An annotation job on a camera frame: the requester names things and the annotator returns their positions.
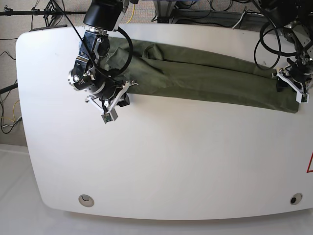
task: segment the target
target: black cable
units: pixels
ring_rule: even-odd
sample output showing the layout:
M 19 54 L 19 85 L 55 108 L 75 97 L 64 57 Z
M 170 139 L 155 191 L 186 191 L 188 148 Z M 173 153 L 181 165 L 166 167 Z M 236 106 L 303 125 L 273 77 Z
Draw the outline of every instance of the black cable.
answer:
M 267 46 L 264 42 L 264 31 L 266 30 L 266 28 L 269 27 L 269 22 L 266 22 L 262 28 L 260 29 L 260 41 L 261 41 L 261 44 L 262 46 L 269 52 L 275 54 L 275 55 L 278 55 L 278 51 L 270 48 L 269 46 Z M 293 53 L 285 53 L 285 52 L 281 52 L 281 56 L 285 56 L 285 57 L 291 57 L 291 56 L 296 56 L 297 55 L 297 52 L 293 52 Z
M 0 56 L 2 56 L 3 54 L 7 54 L 12 60 L 16 60 L 15 58 L 13 58 L 12 55 L 10 55 L 7 51 L 4 51 L 0 54 Z
M 18 38 L 0 38 L 0 40 L 16 40 Z
M 12 91 L 12 90 L 10 90 L 9 93 L 6 94 L 5 98 L 2 100 L 2 103 L 3 103 L 3 104 L 4 104 L 4 102 L 6 101 L 6 99 L 8 98 L 8 96 L 10 95 L 11 91 Z
M 86 11 L 67 11 L 67 15 L 84 15 Z M 0 11 L 0 16 L 61 16 L 60 11 Z
M 128 36 L 128 34 L 123 29 L 121 29 L 119 27 L 117 29 L 117 32 L 119 32 L 120 34 L 122 34 L 126 38 L 128 45 L 129 45 L 128 58 L 127 58 L 126 63 L 124 64 L 124 66 L 119 70 L 118 75 L 120 75 L 127 69 L 128 65 L 131 63 L 132 57 L 133 57 L 134 47 L 133 47 L 133 43 L 132 43 L 131 38 Z
M 155 16 L 152 18 L 151 22 L 157 21 L 157 19 L 156 19 L 156 17 L 157 17 L 157 11 L 155 11 L 155 12 L 156 12 L 156 14 L 155 14 Z
M 63 10 L 65 11 L 65 5 L 64 5 L 64 1 L 63 0 L 62 0 L 62 5 L 63 5 Z M 60 23 L 62 18 L 63 18 L 63 15 L 61 16 L 60 20 L 55 24 L 55 26 L 57 26 Z
M 211 5 L 211 3 L 210 3 L 210 0 L 207 0 L 207 2 L 208 2 L 209 5 L 210 5 L 210 11 L 209 11 L 209 13 L 208 13 L 207 15 L 205 15 L 205 16 L 202 16 L 202 17 L 188 17 L 188 16 L 184 16 L 183 14 L 180 14 L 180 15 L 183 16 L 183 17 L 189 18 L 189 19 L 194 19 L 194 20 L 206 18 L 206 17 L 208 17 L 208 16 L 211 14 L 211 12 L 212 12 L 212 5 Z
M 66 15 L 66 13 L 60 8 L 60 6 L 56 3 L 55 0 L 52 0 L 54 2 L 54 4 L 56 4 L 56 6 L 59 8 L 59 10 L 63 13 L 63 15 L 65 16 L 65 18 L 68 20 L 68 22 L 70 23 L 70 25 L 73 27 L 74 31 L 76 32 L 77 36 L 79 37 L 80 41 L 82 42 L 82 44 L 84 45 L 84 47 L 86 48 L 86 51 L 88 53 L 88 56 L 92 62 L 92 65 L 95 67 L 95 69 L 101 74 L 103 75 L 105 78 L 111 80 L 112 82 L 116 83 L 116 84 L 119 84 L 119 85 L 123 85 L 123 83 L 119 82 L 119 81 L 116 81 L 114 80 L 112 77 L 109 77 L 107 76 L 105 73 L 107 71 L 101 69 L 100 67 L 98 67 L 96 65 L 96 63 L 94 62 L 94 60 L 91 59 L 91 52 L 89 50 L 89 48 L 87 47 L 86 43 L 84 42 L 84 40 L 81 38 L 81 36 L 79 35 L 78 31 L 76 30 L 75 26 L 73 25 L 72 21 L 68 18 L 68 16 Z
M 211 9 L 212 9 L 213 11 L 216 11 L 216 10 L 214 9 L 214 7 L 213 7 L 213 0 L 211 0 L 210 5 L 211 5 Z M 233 0 L 229 0 L 229 6 L 228 6 L 225 10 L 222 10 L 222 11 L 228 11 L 228 10 L 232 7 L 232 5 L 233 5 Z
M 185 5 L 185 6 L 192 6 L 192 5 L 197 3 L 197 1 L 191 1 L 191 4 L 185 4 L 185 3 L 181 2 L 181 1 L 178 1 L 178 2 L 181 3 L 182 5 Z
M 189 21 L 189 22 L 196 23 L 196 24 L 215 24 L 215 25 L 218 25 L 218 26 L 221 26 L 224 28 L 230 28 L 233 26 L 233 25 L 223 25 L 223 24 L 214 23 L 214 22 L 197 22 L 197 21 L 192 21 L 190 19 L 180 19 L 180 20 L 176 21 L 175 23 L 177 24 L 179 21 Z
M 40 0 L 37 0 L 35 5 L 34 5 L 34 9 L 36 8 L 36 6 L 38 5 L 38 3 L 40 2 Z M 31 16 L 31 24 L 30 24 L 30 28 L 31 30 L 33 29 L 33 20 L 34 20 L 34 15 Z
M 263 68 L 260 67 L 259 64 L 256 62 L 256 59 L 254 60 L 255 65 L 256 65 L 259 69 L 266 71 L 266 70 L 270 70 L 270 69 L 274 68 L 274 67 L 278 64 L 278 62 L 279 62 L 279 60 L 280 60 L 281 52 L 282 52 L 282 45 L 281 45 L 281 43 L 280 43 L 280 38 L 279 38 L 279 35 L 278 35 L 278 32 L 277 32 L 277 29 L 276 29 L 275 25 L 273 24 L 273 22 L 270 20 L 270 18 L 267 16 L 267 14 L 265 14 L 264 11 L 259 7 L 259 5 L 256 3 L 255 0 L 251 0 L 251 2 L 252 2 L 252 3 L 255 5 L 255 7 L 262 13 L 262 15 L 267 19 L 267 21 L 272 25 L 273 30 L 274 30 L 275 35 L 276 35 L 276 38 L 277 38 L 277 43 L 278 43 L 278 55 L 277 55 L 276 62 L 275 62 L 270 68 L 268 68 L 268 69 L 263 69 Z
M 15 127 L 15 125 L 16 124 L 18 124 L 20 121 L 22 121 L 22 118 L 20 119 L 20 120 L 18 120 L 18 121 L 15 121 L 14 123 L 13 123 L 13 126 L 11 126 L 11 129 L 8 131 L 8 132 L 5 132 L 4 131 L 4 129 L 3 129 L 3 127 L 2 126 L 4 126 L 4 124 L 3 124 L 3 117 L 4 117 L 4 107 L 3 107 L 3 104 L 2 104 L 2 102 L 0 102 L 0 105 L 1 105 L 1 108 L 2 108 L 2 114 L 1 114 L 1 122 L 0 122 L 0 124 L 1 124 L 1 131 L 4 133 L 4 134 L 9 134 L 12 130 L 13 130 L 13 127 Z
M 17 87 L 18 87 L 18 84 L 17 84 L 17 83 L 14 83 L 14 84 L 11 85 L 11 86 L 8 86 L 8 87 L 5 87 L 5 88 L 0 89 L 0 94 L 9 92 L 10 90 L 16 89 Z
M 246 0 L 246 1 L 232 0 L 232 1 L 235 1 L 235 2 L 238 2 L 238 3 L 243 3 L 243 4 L 251 2 L 251 0 Z
M 274 29 L 272 28 L 272 29 L 270 29 L 270 30 L 268 30 L 263 36 L 265 36 L 265 35 L 267 35 L 269 32 L 271 32 L 271 31 L 273 31 Z M 264 69 L 264 68 L 262 68 L 262 67 L 260 67 L 260 65 L 258 64 L 258 62 L 256 61 L 256 50 L 258 49 L 258 46 L 259 46 L 259 44 L 260 44 L 260 39 L 259 39 L 259 41 L 258 41 L 258 43 L 256 44 L 256 46 L 255 46 L 255 48 L 254 48 L 254 53 L 253 53 L 253 59 L 254 59 L 254 63 L 255 63 L 255 65 L 256 65 L 256 67 L 258 67 L 260 70 L 263 70 L 263 71 L 266 71 L 266 70 L 270 70 L 270 69 L 272 69 L 272 68 L 274 68 L 276 65 L 277 65 L 277 61 L 275 62 L 275 64 L 271 67 L 271 68 L 268 68 L 268 69 Z

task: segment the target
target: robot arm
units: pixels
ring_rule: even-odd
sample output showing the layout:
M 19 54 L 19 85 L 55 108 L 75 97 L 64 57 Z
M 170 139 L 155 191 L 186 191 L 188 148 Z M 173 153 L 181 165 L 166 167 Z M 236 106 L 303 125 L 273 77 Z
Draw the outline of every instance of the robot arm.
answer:
M 281 52 L 282 56 L 295 56 L 295 61 L 287 59 L 288 66 L 278 68 L 277 91 L 288 85 L 297 92 L 296 101 L 309 102 L 309 89 L 312 86 L 313 73 L 313 1 L 312 0 L 261 0 L 260 7 L 276 28 L 280 29 L 285 39 L 294 44 L 295 53 Z M 270 23 L 260 30 L 260 42 L 268 51 L 278 54 L 269 48 L 264 40 L 264 31 Z
M 69 83 L 77 91 L 87 91 L 90 95 L 85 102 L 95 105 L 100 111 L 103 121 L 115 121 L 117 113 L 115 106 L 129 105 L 126 94 L 130 86 L 137 85 L 136 81 L 123 82 L 114 78 L 120 75 L 132 59 L 133 44 L 129 36 L 119 28 L 128 8 L 129 0 L 93 0 L 88 9 L 84 23 L 90 26 L 83 37 L 74 68 L 69 74 Z M 110 48 L 107 31 L 118 31 L 126 37 L 129 43 L 129 57 L 120 70 L 104 70 L 98 65 L 100 56 L 105 56 Z
M 84 23 L 107 31 L 117 31 L 128 5 L 129 0 L 92 0 Z

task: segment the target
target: white floor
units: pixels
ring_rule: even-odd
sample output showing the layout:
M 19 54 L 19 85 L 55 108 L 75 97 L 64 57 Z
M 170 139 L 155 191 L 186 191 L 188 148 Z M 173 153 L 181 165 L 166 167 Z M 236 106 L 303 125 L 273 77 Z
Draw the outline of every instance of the white floor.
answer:
M 26 147 L 0 144 L 1 235 L 311 235 L 313 211 L 202 221 L 136 220 L 58 211 L 41 201 Z

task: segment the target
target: metal frame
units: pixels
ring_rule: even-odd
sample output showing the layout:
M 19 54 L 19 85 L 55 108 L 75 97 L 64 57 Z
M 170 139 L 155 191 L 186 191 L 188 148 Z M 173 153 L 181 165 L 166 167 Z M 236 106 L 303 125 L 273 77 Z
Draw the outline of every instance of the metal frame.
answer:
M 172 23 L 176 23 L 178 20 L 212 20 L 221 24 L 235 24 L 238 22 L 242 13 L 227 12 L 227 11 L 208 11 L 208 10 L 193 10 L 193 9 L 173 9 L 172 16 L 174 17 Z M 249 22 L 252 25 L 262 26 L 267 22 L 264 16 L 257 14 L 245 15 L 245 22 Z
M 153 1 L 156 9 L 157 22 L 158 23 L 169 23 L 172 18 L 172 11 L 176 4 L 176 1 Z
M 296 101 L 298 103 L 308 103 L 309 102 L 309 98 L 310 98 L 310 94 L 309 92 L 303 93 L 303 90 L 297 88 L 297 86 L 288 78 L 286 78 L 284 76 L 284 73 L 282 71 L 279 71 L 277 73 L 277 76 L 282 79 L 284 82 L 287 82 L 289 86 L 291 86 L 292 89 L 294 89 L 297 92 L 296 95 Z

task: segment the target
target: olive green fabric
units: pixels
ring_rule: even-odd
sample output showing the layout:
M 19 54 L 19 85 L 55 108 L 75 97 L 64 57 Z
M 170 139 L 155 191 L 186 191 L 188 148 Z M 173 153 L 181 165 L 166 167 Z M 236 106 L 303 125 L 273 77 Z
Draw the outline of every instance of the olive green fabric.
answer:
M 128 93 L 254 106 L 289 113 L 298 111 L 291 88 L 276 91 L 271 71 L 254 63 L 186 47 L 133 40 L 134 55 L 117 80 L 137 80 Z M 110 38 L 100 66 L 122 68 L 128 58 L 125 39 Z

